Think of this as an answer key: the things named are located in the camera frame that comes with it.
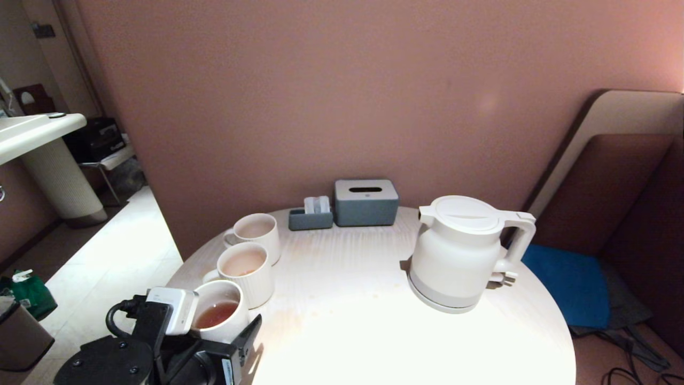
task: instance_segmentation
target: tissue box slot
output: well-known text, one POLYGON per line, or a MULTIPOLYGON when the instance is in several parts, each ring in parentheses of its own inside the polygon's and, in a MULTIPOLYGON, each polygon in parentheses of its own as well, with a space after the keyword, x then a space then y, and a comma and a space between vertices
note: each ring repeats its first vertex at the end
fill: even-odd
POLYGON ((382 189, 380 187, 352 187, 349 191, 352 193, 379 193, 382 189))

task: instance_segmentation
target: kettle base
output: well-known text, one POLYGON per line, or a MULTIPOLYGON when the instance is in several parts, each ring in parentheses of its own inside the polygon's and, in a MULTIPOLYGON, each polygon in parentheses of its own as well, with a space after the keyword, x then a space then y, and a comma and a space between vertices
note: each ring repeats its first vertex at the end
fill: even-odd
POLYGON ((425 305, 428 305, 429 307, 435 310, 439 310, 441 312, 450 314, 462 314, 471 311, 475 308, 475 305, 477 305, 470 305, 465 308, 450 308, 449 306, 440 305, 439 303, 436 303, 435 301, 432 301, 430 298, 427 298, 425 295, 423 295, 423 293, 421 293, 420 290, 418 290, 416 286, 413 284, 410 275, 407 275, 407 278, 408 285, 411 287, 411 290, 416 295, 416 297, 418 297, 425 305))

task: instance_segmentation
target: gray tissue box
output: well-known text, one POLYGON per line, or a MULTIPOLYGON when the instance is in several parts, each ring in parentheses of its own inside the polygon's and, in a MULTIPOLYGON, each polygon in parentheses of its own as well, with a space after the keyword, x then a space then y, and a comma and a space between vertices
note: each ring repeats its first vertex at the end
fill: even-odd
POLYGON ((335 223, 338 226, 392 226, 399 195, 389 179, 335 181, 335 223))

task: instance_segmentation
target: kettle spout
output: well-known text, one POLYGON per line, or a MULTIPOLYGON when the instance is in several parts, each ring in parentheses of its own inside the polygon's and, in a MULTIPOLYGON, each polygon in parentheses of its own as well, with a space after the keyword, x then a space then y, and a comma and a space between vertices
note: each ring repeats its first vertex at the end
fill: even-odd
POLYGON ((434 222, 434 207, 420 206, 418 208, 418 220, 421 223, 425 223, 428 227, 431 227, 434 222))

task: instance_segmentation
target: trash bin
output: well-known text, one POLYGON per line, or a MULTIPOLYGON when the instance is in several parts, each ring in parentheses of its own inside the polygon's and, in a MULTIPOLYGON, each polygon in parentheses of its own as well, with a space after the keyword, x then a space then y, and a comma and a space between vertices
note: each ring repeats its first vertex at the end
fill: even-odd
POLYGON ((11 297, 0 297, 0 370, 27 371, 55 339, 11 297))

